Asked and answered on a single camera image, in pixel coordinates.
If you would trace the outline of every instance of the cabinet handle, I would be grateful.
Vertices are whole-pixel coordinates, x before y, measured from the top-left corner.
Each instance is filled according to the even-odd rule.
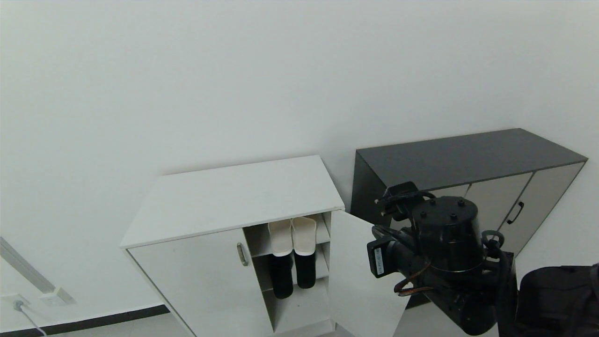
[[[243,255],[243,245],[241,244],[241,242],[237,242],[237,253],[239,253],[239,260],[241,260],[241,264],[244,267],[247,267],[248,263],[246,260],[246,256]]]
[[[516,214],[516,216],[514,217],[514,219],[513,219],[513,220],[508,220],[508,221],[506,221],[508,225],[509,225],[509,224],[513,224],[513,223],[514,223],[514,221],[516,221],[516,219],[518,219],[518,216],[520,215],[520,213],[522,213],[522,210],[524,209],[524,202],[520,201],[520,202],[518,203],[518,206],[520,206],[520,210],[518,211],[518,214]]]

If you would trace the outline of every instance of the floor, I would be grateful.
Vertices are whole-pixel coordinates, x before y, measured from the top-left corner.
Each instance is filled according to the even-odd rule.
[[[189,337],[171,314],[54,335],[59,337]],[[347,333],[330,333],[322,337],[348,337]],[[463,337],[466,334],[433,304],[407,310],[401,317],[395,337]],[[494,327],[482,337],[497,337]]]

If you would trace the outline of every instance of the power cord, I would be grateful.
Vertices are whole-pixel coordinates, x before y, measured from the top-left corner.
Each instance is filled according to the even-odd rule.
[[[29,317],[29,315],[23,311],[23,305],[25,305],[25,303],[23,303],[23,301],[21,300],[17,300],[14,301],[14,306],[13,309],[15,309],[16,311],[19,311],[21,314],[25,315],[25,317],[27,317],[27,319],[31,322],[31,324],[33,324],[35,326],[36,329],[38,329],[39,332],[41,332],[44,336],[47,336],[46,332],[43,331],[40,327],[37,326],[37,324],[35,324],[35,322],[31,319],[31,317]]]

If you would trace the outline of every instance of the cabinet door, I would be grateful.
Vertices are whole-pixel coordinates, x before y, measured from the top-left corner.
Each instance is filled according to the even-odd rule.
[[[524,189],[500,232],[506,237],[502,250],[518,254],[557,204],[583,163],[537,171]]]
[[[463,197],[466,194],[466,190],[468,190],[468,184],[453,186],[448,188],[436,189],[435,191],[431,191],[436,197]],[[404,219],[402,221],[395,221],[391,219],[391,228],[400,229],[401,227],[409,227],[410,220]]]
[[[237,243],[248,262],[243,266]],[[196,336],[273,334],[242,229],[129,252]]]
[[[473,183],[466,199],[479,209],[480,231],[498,230],[518,200],[532,173]]]
[[[372,224],[342,210],[331,215],[329,306],[331,318],[356,337],[391,337],[409,297],[393,287],[400,274],[377,279],[370,272],[366,244]]]

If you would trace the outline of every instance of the label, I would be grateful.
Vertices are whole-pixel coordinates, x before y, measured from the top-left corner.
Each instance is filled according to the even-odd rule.
[[[383,267],[383,253],[380,248],[374,250],[374,261],[376,262],[376,275],[381,275],[385,272]]]

